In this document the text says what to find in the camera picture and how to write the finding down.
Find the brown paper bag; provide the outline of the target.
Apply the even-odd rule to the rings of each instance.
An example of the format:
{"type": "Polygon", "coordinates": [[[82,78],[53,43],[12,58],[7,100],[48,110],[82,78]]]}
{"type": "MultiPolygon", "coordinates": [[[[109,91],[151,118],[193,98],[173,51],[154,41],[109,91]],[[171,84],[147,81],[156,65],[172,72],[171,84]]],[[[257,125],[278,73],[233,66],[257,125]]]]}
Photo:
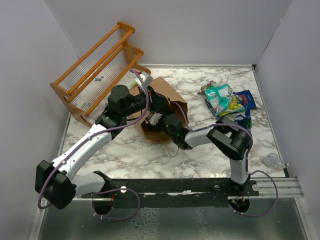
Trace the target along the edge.
{"type": "Polygon", "coordinates": [[[188,130],[188,104],[185,99],[164,78],[158,77],[152,80],[150,85],[157,93],[167,97],[169,103],[157,112],[147,114],[134,124],[139,134],[147,141],[154,144],[167,144],[172,141],[181,150],[190,150],[191,147],[185,142],[188,130]],[[151,124],[146,118],[153,113],[160,113],[168,118],[168,132],[152,131],[151,124]]]}

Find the green red snack bag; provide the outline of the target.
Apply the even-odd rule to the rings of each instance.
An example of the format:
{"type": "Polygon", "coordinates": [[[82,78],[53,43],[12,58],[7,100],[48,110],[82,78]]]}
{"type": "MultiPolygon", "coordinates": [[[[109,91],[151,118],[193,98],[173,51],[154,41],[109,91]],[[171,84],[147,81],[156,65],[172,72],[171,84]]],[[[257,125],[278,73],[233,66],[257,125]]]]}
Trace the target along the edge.
{"type": "Polygon", "coordinates": [[[213,80],[208,81],[203,86],[201,86],[200,90],[198,91],[198,95],[204,95],[207,90],[212,90],[216,88],[219,84],[213,80]]]}

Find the blue white snack bag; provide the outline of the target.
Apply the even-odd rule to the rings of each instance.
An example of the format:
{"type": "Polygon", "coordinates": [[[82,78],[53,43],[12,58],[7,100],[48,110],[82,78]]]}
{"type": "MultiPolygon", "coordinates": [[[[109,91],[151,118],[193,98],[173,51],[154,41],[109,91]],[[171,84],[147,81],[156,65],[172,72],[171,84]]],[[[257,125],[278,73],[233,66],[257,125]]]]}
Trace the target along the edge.
{"type": "Polygon", "coordinates": [[[214,108],[212,107],[210,101],[208,99],[204,99],[204,102],[207,106],[207,108],[209,109],[209,111],[213,114],[213,116],[218,119],[220,116],[216,113],[216,111],[214,110],[214,108]]]}

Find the teal white snack bag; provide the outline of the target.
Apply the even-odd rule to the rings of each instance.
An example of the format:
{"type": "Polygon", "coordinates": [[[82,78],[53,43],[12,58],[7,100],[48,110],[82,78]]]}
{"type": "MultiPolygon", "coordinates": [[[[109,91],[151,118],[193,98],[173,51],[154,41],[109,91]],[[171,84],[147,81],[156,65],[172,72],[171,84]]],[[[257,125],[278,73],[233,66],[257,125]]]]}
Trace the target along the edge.
{"type": "Polygon", "coordinates": [[[214,89],[206,90],[205,96],[210,101],[213,109],[218,115],[222,113],[230,103],[230,98],[233,96],[233,91],[228,84],[217,86],[214,89]]]}

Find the green yellow snack bag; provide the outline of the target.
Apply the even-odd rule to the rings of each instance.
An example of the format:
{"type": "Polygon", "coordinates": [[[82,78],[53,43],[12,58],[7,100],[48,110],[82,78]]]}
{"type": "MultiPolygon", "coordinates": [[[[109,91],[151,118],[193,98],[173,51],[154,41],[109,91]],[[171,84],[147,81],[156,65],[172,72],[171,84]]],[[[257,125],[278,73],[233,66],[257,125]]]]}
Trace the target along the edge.
{"type": "Polygon", "coordinates": [[[220,116],[225,116],[232,113],[239,113],[244,112],[246,108],[238,102],[238,99],[236,96],[232,96],[229,101],[228,107],[220,113],[220,116]]]}

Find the dark blue chilli snack bag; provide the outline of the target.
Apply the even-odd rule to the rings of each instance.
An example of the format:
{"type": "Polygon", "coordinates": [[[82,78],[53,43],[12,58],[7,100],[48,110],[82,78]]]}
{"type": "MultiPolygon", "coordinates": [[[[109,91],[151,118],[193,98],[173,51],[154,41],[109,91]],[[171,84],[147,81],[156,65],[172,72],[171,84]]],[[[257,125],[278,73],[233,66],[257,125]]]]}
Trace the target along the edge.
{"type": "Polygon", "coordinates": [[[249,90],[243,90],[243,91],[237,92],[236,94],[240,97],[241,104],[245,108],[248,108],[250,110],[254,110],[257,108],[253,95],[249,90]]]}

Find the blue silver snack bag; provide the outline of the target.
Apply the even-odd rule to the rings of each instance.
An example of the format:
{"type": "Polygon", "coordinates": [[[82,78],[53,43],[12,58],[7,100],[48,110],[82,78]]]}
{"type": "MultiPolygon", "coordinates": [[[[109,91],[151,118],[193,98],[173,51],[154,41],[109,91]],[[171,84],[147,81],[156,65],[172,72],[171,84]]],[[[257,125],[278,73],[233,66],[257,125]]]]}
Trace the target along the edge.
{"type": "Polygon", "coordinates": [[[251,111],[247,107],[244,111],[245,115],[239,114],[234,118],[234,122],[236,122],[241,127],[250,130],[252,128],[252,117],[251,117],[251,111]]]}

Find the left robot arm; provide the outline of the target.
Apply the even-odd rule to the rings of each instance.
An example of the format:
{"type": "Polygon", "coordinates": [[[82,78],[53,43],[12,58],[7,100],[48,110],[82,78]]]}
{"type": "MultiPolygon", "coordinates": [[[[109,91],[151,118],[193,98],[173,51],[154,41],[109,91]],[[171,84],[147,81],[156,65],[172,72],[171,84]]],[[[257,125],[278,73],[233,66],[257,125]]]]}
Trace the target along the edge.
{"type": "Polygon", "coordinates": [[[130,94],[125,85],[112,88],[107,106],[98,116],[88,133],[66,153],[36,166],[35,191],[39,201],[45,198],[58,210],[65,208],[76,196],[80,186],[73,179],[84,163],[100,148],[111,142],[124,128],[130,126],[127,117],[142,112],[155,113],[169,103],[169,98],[157,93],[151,86],[143,87],[137,95],[130,94]]]}

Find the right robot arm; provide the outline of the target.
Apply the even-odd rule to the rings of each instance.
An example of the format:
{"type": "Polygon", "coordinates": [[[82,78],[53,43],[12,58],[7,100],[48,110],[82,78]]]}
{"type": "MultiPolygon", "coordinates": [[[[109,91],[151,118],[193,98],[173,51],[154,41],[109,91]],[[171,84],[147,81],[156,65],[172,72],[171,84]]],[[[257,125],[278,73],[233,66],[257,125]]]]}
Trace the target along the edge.
{"type": "Polygon", "coordinates": [[[210,126],[193,130],[184,127],[174,113],[153,116],[149,124],[153,129],[163,131],[182,150],[214,144],[229,158],[230,191],[236,196],[247,191],[250,180],[248,155],[253,145],[252,134],[247,129],[223,116],[210,126]]]}

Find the orange wooden rack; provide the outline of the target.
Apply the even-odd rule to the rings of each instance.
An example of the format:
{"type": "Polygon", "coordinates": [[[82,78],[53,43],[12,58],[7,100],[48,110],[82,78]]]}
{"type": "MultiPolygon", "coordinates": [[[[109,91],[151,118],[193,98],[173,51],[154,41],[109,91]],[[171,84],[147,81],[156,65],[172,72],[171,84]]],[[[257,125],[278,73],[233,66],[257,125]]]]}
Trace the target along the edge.
{"type": "Polygon", "coordinates": [[[131,68],[151,72],[138,63],[144,51],[129,43],[129,37],[134,33],[132,25],[119,21],[65,73],[50,83],[71,115],[83,125],[91,127],[92,113],[131,68]]]}

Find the small clear plastic cup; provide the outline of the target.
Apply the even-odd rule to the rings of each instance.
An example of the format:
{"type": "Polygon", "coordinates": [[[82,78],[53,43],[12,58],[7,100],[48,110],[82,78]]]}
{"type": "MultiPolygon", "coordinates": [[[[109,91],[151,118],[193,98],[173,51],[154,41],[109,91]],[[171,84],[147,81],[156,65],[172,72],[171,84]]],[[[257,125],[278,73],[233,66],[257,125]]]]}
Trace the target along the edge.
{"type": "Polygon", "coordinates": [[[264,163],[269,167],[277,167],[281,163],[281,159],[276,153],[269,153],[264,158],[264,163]]]}

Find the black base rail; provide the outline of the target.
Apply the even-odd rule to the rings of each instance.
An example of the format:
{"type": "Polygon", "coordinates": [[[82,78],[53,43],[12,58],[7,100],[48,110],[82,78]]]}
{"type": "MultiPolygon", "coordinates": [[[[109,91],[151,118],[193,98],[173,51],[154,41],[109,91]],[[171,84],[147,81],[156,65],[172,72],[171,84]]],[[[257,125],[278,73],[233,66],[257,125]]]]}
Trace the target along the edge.
{"type": "Polygon", "coordinates": [[[230,178],[110,178],[98,171],[105,184],[98,193],[82,195],[102,206],[134,208],[227,207],[229,197],[258,196],[254,180],[244,186],[230,178]]]}

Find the aluminium frame rail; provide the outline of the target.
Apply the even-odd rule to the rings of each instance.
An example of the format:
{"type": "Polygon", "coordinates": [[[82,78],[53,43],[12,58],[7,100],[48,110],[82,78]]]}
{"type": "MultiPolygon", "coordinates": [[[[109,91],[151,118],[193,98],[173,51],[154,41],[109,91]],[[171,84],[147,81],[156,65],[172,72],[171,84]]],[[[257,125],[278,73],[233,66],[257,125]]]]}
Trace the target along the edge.
{"type": "MultiPolygon", "coordinates": [[[[276,189],[272,181],[265,178],[254,179],[258,186],[260,198],[275,198],[276,189]]],[[[276,177],[273,181],[277,187],[279,198],[302,198],[304,193],[298,178],[276,177]]]]}

